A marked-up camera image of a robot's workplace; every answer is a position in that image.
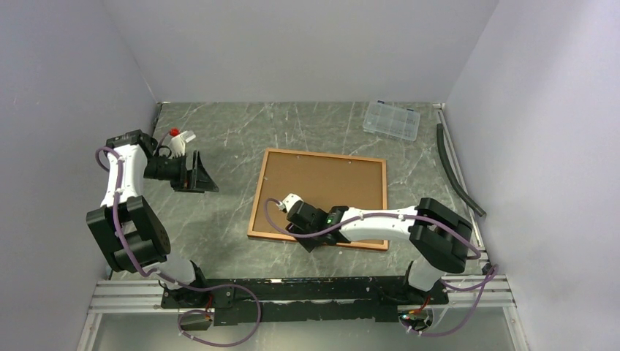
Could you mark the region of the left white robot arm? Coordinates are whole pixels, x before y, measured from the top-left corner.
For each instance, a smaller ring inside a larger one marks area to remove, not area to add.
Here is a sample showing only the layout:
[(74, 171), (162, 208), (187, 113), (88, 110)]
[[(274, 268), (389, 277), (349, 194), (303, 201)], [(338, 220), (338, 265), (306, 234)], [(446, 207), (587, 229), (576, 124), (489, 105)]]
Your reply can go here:
[(210, 288), (195, 263), (172, 251), (164, 225), (143, 194), (144, 181), (166, 181), (175, 192), (219, 188), (199, 151), (186, 153), (195, 133), (171, 129), (168, 134), (164, 144), (137, 129), (108, 139), (97, 150), (109, 163), (107, 189), (100, 206), (86, 214), (86, 224), (113, 271), (156, 276), (168, 289), (181, 290), (188, 305), (199, 307)]

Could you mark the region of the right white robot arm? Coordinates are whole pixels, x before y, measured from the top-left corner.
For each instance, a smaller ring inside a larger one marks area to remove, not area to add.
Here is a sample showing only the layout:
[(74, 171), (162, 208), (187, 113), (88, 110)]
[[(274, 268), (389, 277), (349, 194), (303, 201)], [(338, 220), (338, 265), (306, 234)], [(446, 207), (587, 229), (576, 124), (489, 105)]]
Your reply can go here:
[(321, 245), (365, 240), (413, 245), (419, 256), (402, 284), (403, 296), (410, 303), (422, 302), (442, 276), (464, 272), (466, 261), (481, 255), (471, 242), (472, 224), (430, 197), (414, 206), (381, 211), (349, 206), (323, 211), (295, 194), (276, 205), (288, 222), (282, 233), (297, 239), (309, 252)]

